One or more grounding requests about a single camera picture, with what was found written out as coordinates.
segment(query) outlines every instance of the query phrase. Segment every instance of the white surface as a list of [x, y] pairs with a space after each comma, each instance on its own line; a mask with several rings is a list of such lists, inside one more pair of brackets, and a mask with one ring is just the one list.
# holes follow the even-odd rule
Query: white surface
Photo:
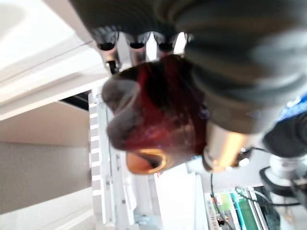
[[[0, 0], [0, 120], [93, 87], [76, 89], [89, 74], [85, 69], [102, 64], [91, 37], [67, 1], [48, 3], [68, 23], [43, 0]], [[106, 73], [100, 69], [96, 74]], [[83, 79], [82, 85], [96, 80]]]
[[[72, 224], [73, 219], [86, 217], [84, 219], [86, 220], [91, 216], [89, 215], [92, 207], [91, 192], [91, 188], [86, 188], [69, 195], [3, 214], [0, 216], [0, 229], [62, 230], [76, 228], [77, 226]], [[71, 224], [70, 228], [61, 228], [67, 223]], [[93, 225], [93, 222], [88, 222], [88, 226], [93, 227]]]
[[162, 174], [156, 179], [164, 230], [194, 230], [195, 184], [194, 173]]
[[66, 97], [88, 91], [94, 86], [101, 85], [105, 82], [107, 76], [108, 73], [102, 65], [71, 74], [66, 81], [59, 81], [57, 84], [49, 85], [46, 89], [41, 89], [3, 105], [0, 109], [0, 121]]
[[[20, 61], [53, 49], [74, 35], [74, 31], [42, 0], [0, 0], [0, 9], [1, 81], [29, 67], [27, 62]], [[81, 43], [76, 39], [66, 48], [69, 50]]]

